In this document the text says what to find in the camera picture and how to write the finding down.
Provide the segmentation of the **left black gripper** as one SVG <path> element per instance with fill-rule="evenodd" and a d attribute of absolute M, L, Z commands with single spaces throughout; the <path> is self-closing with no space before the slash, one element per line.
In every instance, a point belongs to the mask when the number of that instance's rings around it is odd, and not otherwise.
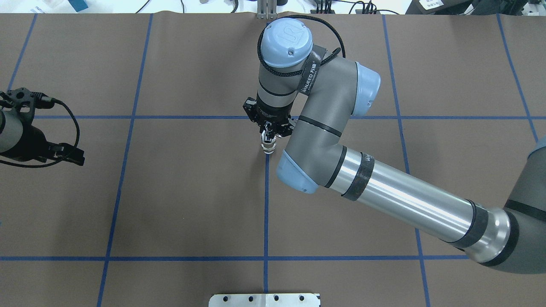
<path fill-rule="evenodd" d="M 70 162 L 83 166 L 85 157 L 81 149 L 65 142 L 59 144 L 49 142 L 43 132 L 37 128 L 30 128 L 26 137 L 26 160 L 47 162 L 47 160 Z"/>

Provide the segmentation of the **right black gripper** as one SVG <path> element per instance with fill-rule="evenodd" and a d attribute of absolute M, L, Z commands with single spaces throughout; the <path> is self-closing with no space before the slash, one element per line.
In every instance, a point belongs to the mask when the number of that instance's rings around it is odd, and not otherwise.
<path fill-rule="evenodd" d="M 287 137 L 293 133 L 295 122 L 291 117 L 293 102 L 284 107 L 272 107 L 258 97 L 248 97 L 243 109 L 248 118 L 259 126 L 262 143 L 276 144 L 277 136 Z"/>

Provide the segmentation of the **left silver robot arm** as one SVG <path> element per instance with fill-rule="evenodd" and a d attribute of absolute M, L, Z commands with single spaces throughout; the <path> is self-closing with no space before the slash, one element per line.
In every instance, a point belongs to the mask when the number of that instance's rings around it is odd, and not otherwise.
<path fill-rule="evenodd" d="M 83 166 L 84 150 L 78 148 L 80 127 L 73 113 L 68 113 L 76 128 L 74 144 L 49 142 L 41 130 L 25 122 L 14 110 L 2 110 L 0 154 L 6 158 L 1 161 L 2 165 L 39 169 L 69 162 Z"/>

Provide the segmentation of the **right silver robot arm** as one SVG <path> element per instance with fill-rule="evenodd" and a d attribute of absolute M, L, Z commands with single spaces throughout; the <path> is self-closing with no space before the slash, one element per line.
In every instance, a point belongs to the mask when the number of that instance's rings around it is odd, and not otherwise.
<path fill-rule="evenodd" d="M 515 274 L 545 272 L 545 138 L 536 142 L 505 204 L 486 208 L 343 143 L 353 116 L 366 115 L 381 85 L 378 72 L 346 58 L 339 41 L 315 43 L 303 20 L 267 23 L 257 40 L 258 89 L 243 109 L 259 127 L 262 149 L 288 138 L 278 179 L 313 194 L 320 187 L 411 225 L 463 252 L 481 266 Z"/>

